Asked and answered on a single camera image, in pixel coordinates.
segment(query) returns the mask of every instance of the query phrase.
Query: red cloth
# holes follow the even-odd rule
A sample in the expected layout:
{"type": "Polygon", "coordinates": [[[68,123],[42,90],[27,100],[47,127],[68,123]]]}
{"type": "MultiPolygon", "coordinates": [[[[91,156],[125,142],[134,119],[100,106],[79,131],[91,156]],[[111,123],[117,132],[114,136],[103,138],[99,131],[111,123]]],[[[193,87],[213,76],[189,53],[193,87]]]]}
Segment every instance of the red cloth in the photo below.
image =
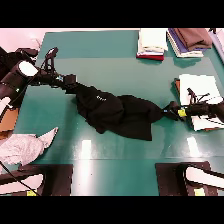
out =
{"type": "Polygon", "coordinates": [[[136,58],[147,58],[151,60],[163,61],[164,55],[137,55],[136,58]]]}

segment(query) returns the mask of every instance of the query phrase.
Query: white logo on black garment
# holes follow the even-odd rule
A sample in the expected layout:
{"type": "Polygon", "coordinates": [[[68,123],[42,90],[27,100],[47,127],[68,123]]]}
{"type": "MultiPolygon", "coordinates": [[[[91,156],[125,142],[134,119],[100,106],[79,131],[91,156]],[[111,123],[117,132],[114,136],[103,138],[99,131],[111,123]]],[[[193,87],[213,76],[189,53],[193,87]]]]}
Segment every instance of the white logo on black garment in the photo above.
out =
{"type": "Polygon", "coordinates": [[[100,96],[96,96],[96,98],[98,99],[98,100],[102,100],[102,101],[106,101],[107,99],[103,99],[103,98],[101,98],[100,96]]]}

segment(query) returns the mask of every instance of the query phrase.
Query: green table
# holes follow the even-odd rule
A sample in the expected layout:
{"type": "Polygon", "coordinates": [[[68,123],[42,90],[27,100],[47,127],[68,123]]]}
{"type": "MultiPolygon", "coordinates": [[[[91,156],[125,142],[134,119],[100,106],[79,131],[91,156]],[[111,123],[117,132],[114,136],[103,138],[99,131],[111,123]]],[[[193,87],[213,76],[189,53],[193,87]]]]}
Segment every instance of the green table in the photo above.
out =
{"type": "MultiPolygon", "coordinates": [[[[131,94],[160,107],[178,101],[172,82],[184,73],[215,76],[224,95],[224,69],[214,48],[202,59],[179,59],[168,41],[169,51],[159,62],[136,59],[137,40],[138,31],[47,33],[37,65],[57,46],[57,72],[76,74],[85,85],[114,95],[131,94]]],[[[34,163],[74,164],[72,195],[158,195],[157,162],[208,160],[214,171],[224,172],[224,130],[195,132],[185,123],[163,118],[152,125],[152,142],[109,131],[100,135],[78,115],[75,95],[30,86],[14,133],[41,135],[54,127],[59,131],[52,146],[34,163]],[[188,146],[192,137],[197,155],[188,146]]]]}

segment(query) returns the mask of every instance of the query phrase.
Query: yellow sticker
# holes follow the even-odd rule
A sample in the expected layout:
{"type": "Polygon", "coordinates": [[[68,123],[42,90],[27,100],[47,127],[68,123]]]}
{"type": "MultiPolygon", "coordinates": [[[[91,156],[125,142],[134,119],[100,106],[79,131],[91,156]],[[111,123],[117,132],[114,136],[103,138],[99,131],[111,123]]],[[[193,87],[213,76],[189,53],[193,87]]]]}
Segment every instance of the yellow sticker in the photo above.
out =
{"type": "Polygon", "coordinates": [[[27,195],[26,196],[37,196],[33,191],[27,191],[27,195]]]}
{"type": "Polygon", "coordinates": [[[204,188],[194,189],[195,196],[205,196],[204,188]]]}
{"type": "Polygon", "coordinates": [[[179,114],[180,117],[186,117],[187,116],[184,109],[178,110],[178,114],[179,114]]]}

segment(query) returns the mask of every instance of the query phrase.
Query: black garment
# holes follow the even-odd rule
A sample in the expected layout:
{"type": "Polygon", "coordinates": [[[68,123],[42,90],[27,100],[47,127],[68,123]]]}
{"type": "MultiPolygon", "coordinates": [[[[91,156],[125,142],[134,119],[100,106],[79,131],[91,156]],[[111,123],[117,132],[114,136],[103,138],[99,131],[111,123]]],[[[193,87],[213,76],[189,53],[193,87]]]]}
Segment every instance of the black garment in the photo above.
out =
{"type": "Polygon", "coordinates": [[[163,117],[157,105],[131,95],[116,97],[79,83],[74,93],[79,114],[100,134],[110,130],[124,137],[152,141],[151,123],[163,117]]]}

